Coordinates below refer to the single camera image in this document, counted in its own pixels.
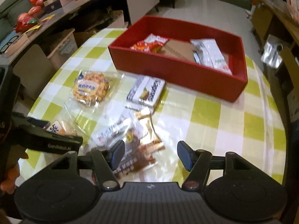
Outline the person's left hand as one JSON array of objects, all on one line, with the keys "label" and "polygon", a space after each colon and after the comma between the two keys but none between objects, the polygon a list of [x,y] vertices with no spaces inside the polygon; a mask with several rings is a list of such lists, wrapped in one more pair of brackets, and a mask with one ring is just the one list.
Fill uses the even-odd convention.
[{"label": "person's left hand", "polygon": [[13,194],[16,189],[16,179],[20,176],[20,166],[17,163],[14,167],[8,169],[1,182],[1,191],[7,194]]}]

